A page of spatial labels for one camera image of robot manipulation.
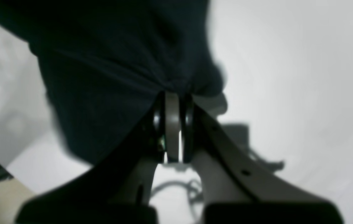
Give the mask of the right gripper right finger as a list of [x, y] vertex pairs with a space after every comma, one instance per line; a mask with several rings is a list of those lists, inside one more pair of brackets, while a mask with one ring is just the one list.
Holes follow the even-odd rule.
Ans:
[[198, 172], [204, 224], [342, 224], [336, 206], [276, 177], [243, 153], [220, 124], [181, 100], [181, 159]]

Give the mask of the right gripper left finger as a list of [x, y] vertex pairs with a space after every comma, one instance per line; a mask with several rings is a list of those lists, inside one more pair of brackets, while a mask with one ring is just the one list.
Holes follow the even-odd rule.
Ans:
[[27, 201], [16, 224], [157, 224], [149, 206], [165, 153], [178, 162], [178, 95], [160, 93], [148, 113], [105, 159], [80, 177]]

